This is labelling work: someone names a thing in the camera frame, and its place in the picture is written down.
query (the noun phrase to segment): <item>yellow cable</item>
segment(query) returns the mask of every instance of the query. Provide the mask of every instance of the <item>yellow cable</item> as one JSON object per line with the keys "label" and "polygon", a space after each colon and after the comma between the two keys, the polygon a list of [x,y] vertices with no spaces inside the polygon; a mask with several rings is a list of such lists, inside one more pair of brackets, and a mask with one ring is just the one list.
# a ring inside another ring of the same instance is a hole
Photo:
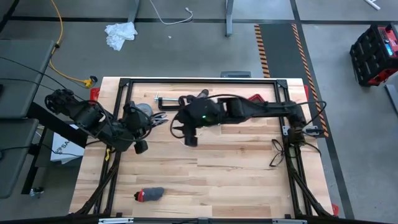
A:
{"label": "yellow cable", "polygon": [[[54,3],[53,0],[51,0],[51,3],[52,3],[52,5],[54,6],[55,11],[57,12],[58,18],[60,19],[61,33],[60,33],[60,37],[59,37],[58,40],[57,40],[57,45],[59,46],[59,45],[60,45],[60,42],[61,42],[61,40],[62,40],[62,35],[63,35],[63,22],[62,22],[62,17],[61,17],[60,11],[58,10],[57,5],[55,5],[55,3]],[[55,49],[56,49],[56,47],[54,47],[54,48],[52,49],[51,55],[53,55],[53,54],[55,53]],[[52,63],[52,58],[50,59],[50,67],[52,68],[52,70],[54,70],[55,72],[57,72],[59,75],[65,77],[65,78],[67,78],[67,79],[70,79],[70,80],[73,80],[73,81],[76,81],[76,82],[84,83],[85,86],[86,86],[86,88],[91,88],[91,87],[93,86],[93,84],[94,84],[94,82],[93,82],[91,79],[88,79],[88,80],[80,80],[80,79],[77,79],[77,78],[69,77],[68,75],[66,75],[66,74],[64,74],[64,73],[62,73],[62,72],[60,72],[60,71],[58,71],[58,70],[55,68],[54,64]]]}

